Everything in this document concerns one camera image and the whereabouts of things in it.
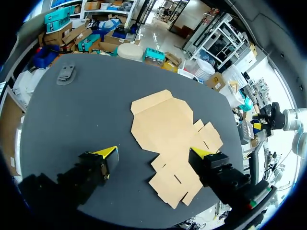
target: tile floor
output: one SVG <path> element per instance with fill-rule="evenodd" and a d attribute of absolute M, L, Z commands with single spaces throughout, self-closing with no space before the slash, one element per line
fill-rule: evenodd
<path fill-rule="evenodd" d="M 143 50 L 147 47 L 170 52 L 178 58 L 185 60 L 185 55 L 178 47 L 182 47 L 185 39 L 169 32 L 169 25 L 156 18 L 155 13 L 151 12 L 145 25 L 139 29 L 136 39 L 141 39 L 140 46 Z M 215 229 L 224 222 L 215 216 L 215 206 L 201 212 L 195 216 L 194 222 L 199 223 L 201 229 Z"/>
<path fill-rule="evenodd" d="M 167 23 L 158 20 L 155 13 L 151 12 L 146 24 L 141 25 L 136 39 L 141 39 L 140 46 L 143 50 L 149 47 L 162 52 L 168 51 L 185 60 L 182 50 L 177 48 L 182 47 L 185 39 L 169 32 L 168 27 Z"/>

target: teal box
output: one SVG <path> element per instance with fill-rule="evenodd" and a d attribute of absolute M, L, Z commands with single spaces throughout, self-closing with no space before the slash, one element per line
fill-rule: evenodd
<path fill-rule="evenodd" d="M 69 7 L 69 14 L 72 15 L 73 13 L 75 13 L 75 6 L 70 6 Z"/>
<path fill-rule="evenodd" d="M 164 61 L 165 53 L 155 50 L 155 49 L 146 48 L 143 54 L 143 60 L 145 60 L 145 58 L 150 58 L 150 59 L 154 59 L 158 61 Z"/>
<path fill-rule="evenodd" d="M 53 32 L 56 31 L 60 28 L 62 28 L 63 26 L 65 26 L 67 23 L 69 23 L 69 15 L 61 20 L 55 21 L 55 22 L 51 22 L 51 23 L 47 23 L 46 27 L 47 27 L 47 33 L 49 32 Z"/>
<path fill-rule="evenodd" d="M 100 38 L 99 34 L 91 34 L 86 39 L 78 43 L 79 51 L 89 51 L 92 44 Z"/>
<path fill-rule="evenodd" d="M 62 20 L 64 18 L 67 18 L 67 16 L 69 17 L 70 9 L 70 7 L 65 7 L 47 14 L 45 16 L 45 24 Z"/>

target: round white lid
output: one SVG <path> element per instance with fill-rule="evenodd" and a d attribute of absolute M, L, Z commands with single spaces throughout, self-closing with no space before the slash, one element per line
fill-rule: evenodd
<path fill-rule="evenodd" d="M 118 46 L 117 54 L 121 58 L 139 60 L 143 56 L 143 50 L 136 44 L 124 43 Z"/>

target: black table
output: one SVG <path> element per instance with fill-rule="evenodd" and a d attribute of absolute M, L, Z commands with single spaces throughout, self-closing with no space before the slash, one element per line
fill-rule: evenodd
<path fill-rule="evenodd" d="M 75 80 L 56 84 L 63 64 L 74 63 Z M 136 61 L 93 54 L 63 55 L 40 80 L 28 106 L 21 136 L 23 177 L 46 174 L 56 182 L 85 151 L 119 148 L 116 171 L 82 212 L 119 225 L 166 228 L 208 209 L 219 200 L 202 188 L 189 206 L 164 203 L 148 184 L 156 153 L 140 148 L 133 135 L 131 102 L 168 89 L 193 110 L 193 122 L 211 121 L 224 143 L 221 151 L 243 171 L 242 150 L 226 98 L 196 81 Z"/>

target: teal container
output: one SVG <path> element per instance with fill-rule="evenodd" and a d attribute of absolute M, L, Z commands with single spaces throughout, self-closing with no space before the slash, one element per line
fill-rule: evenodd
<path fill-rule="evenodd" d="M 92 44 L 100 38 L 99 34 L 91 34 L 86 39 L 78 43 L 79 51 L 89 51 Z"/>
<path fill-rule="evenodd" d="M 53 32 L 56 31 L 58 29 L 61 29 L 62 27 L 64 27 L 66 24 L 68 24 L 70 22 L 69 20 L 69 15 L 61 20 L 55 21 L 55 22 L 51 22 L 51 23 L 47 23 L 46 24 L 46 31 L 47 33 L 49 32 Z"/>
<path fill-rule="evenodd" d="M 246 96 L 245 100 L 244 100 L 244 104 L 243 105 L 240 105 L 239 108 L 243 110 L 243 112 L 247 112 L 249 110 L 251 110 L 254 106 L 254 103 L 253 101 L 248 97 Z"/>
<path fill-rule="evenodd" d="M 72 15 L 75 13 L 75 6 L 70 6 L 69 7 L 69 14 Z"/>
<path fill-rule="evenodd" d="M 70 7 L 65 7 L 47 14 L 45 16 L 45 24 L 59 21 L 69 17 L 70 9 L 71 9 Z"/>
<path fill-rule="evenodd" d="M 165 53 L 158 51 L 158 50 L 155 50 L 155 49 L 146 48 L 146 50 L 143 54 L 143 61 L 145 60 L 145 58 L 164 61 Z"/>

